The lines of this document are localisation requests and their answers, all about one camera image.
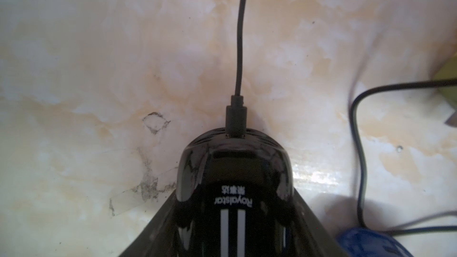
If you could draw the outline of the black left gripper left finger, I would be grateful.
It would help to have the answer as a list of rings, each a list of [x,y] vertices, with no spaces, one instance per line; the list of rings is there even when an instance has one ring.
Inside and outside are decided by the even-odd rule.
[[[176,192],[167,198],[140,235],[120,257],[176,257]]]

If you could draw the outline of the blue electric shaver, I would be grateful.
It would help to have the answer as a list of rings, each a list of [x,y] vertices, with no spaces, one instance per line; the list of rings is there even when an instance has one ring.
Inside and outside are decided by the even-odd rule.
[[[413,257],[393,237],[365,228],[350,228],[336,240],[350,257]]]

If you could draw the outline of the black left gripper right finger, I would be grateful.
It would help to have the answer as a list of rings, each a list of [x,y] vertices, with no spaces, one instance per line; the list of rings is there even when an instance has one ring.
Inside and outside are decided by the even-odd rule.
[[[323,227],[297,190],[293,196],[292,235],[296,257],[348,257],[348,253]]]

